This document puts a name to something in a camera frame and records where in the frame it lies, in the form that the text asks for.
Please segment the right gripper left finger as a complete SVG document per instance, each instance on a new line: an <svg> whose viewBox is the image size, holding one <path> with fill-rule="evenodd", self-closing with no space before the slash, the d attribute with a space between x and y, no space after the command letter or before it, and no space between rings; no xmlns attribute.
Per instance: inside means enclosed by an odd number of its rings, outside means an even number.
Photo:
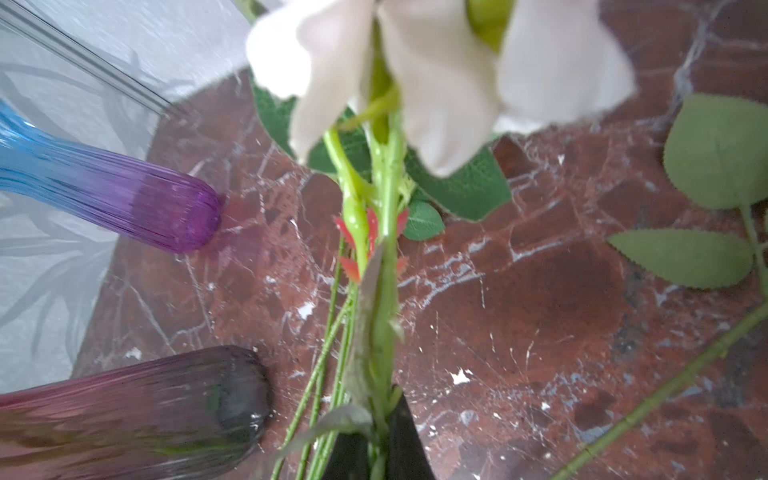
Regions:
<svg viewBox="0 0 768 480"><path fill-rule="evenodd" d="M368 480L368 439L360 433L339 433L322 480Z"/></svg>

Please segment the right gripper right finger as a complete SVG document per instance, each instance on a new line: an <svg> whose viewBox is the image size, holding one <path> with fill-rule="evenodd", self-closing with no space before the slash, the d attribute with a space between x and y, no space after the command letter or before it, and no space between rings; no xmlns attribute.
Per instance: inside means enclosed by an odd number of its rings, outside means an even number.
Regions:
<svg viewBox="0 0 768 480"><path fill-rule="evenodd" d="M389 415L388 480L435 480L407 400L401 395Z"/></svg>

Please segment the red smoky glass vase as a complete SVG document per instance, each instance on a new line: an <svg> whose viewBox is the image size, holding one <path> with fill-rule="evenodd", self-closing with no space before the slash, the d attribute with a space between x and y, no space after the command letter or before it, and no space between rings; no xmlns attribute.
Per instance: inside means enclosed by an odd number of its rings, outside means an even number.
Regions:
<svg viewBox="0 0 768 480"><path fill-rule="evenodd" d="M1 397L4 479L214 479L271 413L256 354L216 346Z"/></svg>

